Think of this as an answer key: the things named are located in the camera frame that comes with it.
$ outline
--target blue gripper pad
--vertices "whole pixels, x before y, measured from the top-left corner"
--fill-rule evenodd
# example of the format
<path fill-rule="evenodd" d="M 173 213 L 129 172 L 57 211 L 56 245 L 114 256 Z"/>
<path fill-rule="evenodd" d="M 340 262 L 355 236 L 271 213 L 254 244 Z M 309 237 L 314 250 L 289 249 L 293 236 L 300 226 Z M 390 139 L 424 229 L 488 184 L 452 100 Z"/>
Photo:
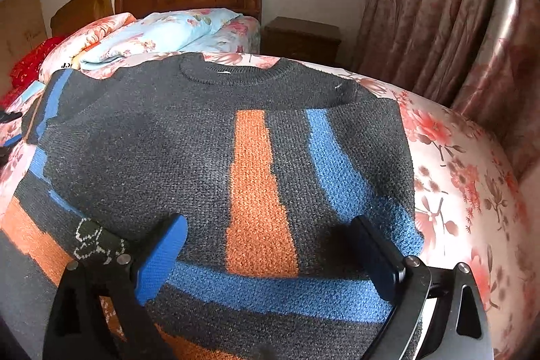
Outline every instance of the blue gripper pad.
<path fill-rule="evenodd" d="M 186 217 L 179 215 L 137 273 L 135 297 L 139 304 L 144 305 L 146 301 L 157 296 L 159 289 L 171 274 L 186 238 L 187 220 Z"/>
<path fill-rule="evenodd" d="M 9 147 L 10 145 L 13 145 L 17 142 L 19 142 L 21 139 L 23 139 L 23 135 L 17 135 L 10 139 L 8 139 L 2 147 Z"/>

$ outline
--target metal bolt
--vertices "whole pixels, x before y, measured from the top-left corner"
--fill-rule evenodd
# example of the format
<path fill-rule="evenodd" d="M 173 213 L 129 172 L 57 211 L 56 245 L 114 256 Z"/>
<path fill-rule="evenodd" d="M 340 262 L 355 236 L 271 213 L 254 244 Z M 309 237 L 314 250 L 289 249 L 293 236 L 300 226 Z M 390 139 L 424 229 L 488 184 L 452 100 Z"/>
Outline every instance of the metal bolt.
<path fill-rule="evenodd" d="M 79 267 L 79 263 L 75 260 L 70 261 L 66 266 L 67 270 L 69 271 L 75 270 L 77 267 Z"/>
<path fill-rule="evenodd" d="M 125 266 L 126 264 L 129 264 L 131 261 L 131 255 L 130 254 L 121 254 L 118 255 L 116 258 L 116 262 L 120 264 L 121 266 Z"/>
<path fill-rule="evenodd" d="M 466 265 L 465 263 L 459 263 L 457 265 L 457 268 L 460 269 L 463 273 L 469 273 L 471 271 L 471 267 Z"/>
<path fill-rule="evenodd" d="M 420 265 L 420 258 L 414 255 L 406 256 L 405 264 L 410 267 L 418 267 Z"/>

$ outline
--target blue floral pillow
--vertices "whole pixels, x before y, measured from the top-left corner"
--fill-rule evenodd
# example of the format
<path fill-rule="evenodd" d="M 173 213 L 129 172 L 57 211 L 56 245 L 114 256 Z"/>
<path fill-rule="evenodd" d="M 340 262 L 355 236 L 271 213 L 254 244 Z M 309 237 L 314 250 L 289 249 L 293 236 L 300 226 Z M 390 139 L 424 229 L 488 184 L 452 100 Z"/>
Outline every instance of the blue floral pillow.
<path fill-rule="evenodd" d="M 226 8 L 152 13 L 109 34 L 81 54 L 80 67 L 92 70 L 118 57 L 179 51 L 204 35 L 214 34 L 238 16 Z"/>

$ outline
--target red cloth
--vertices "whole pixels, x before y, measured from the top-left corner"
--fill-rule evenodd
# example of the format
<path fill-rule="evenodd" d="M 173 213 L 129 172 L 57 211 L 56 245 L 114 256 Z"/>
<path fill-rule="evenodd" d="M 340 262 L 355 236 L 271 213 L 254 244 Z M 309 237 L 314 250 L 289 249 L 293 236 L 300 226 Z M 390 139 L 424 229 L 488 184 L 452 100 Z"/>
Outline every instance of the red cloth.
<path fill-rule="evenodd" d="M 39 44 L 13 66 L 10 77 L 13 89 L 0 99 L 0 107 L 6 109 L 39 77 L 39 68 L 49 52 L 64 41 L 65 37 L 52 37 Z"/>

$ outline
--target sweater collar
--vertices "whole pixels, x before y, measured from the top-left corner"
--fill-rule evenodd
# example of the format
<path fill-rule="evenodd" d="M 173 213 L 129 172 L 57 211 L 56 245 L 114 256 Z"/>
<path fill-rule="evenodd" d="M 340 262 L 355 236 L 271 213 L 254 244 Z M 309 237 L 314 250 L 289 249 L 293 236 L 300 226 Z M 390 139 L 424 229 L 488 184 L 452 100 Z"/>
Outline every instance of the sweater collar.
<path fill-rule="evenodd" d="M 291 70 L 293 64 L 281 58 L 269 69 L 255 66 L 224 65 L 205 61 L 201 53 L 188 53 L 181 58 L 180 72 L 192 81 L 223 86 L 249 86 L 268 81 Z"/>

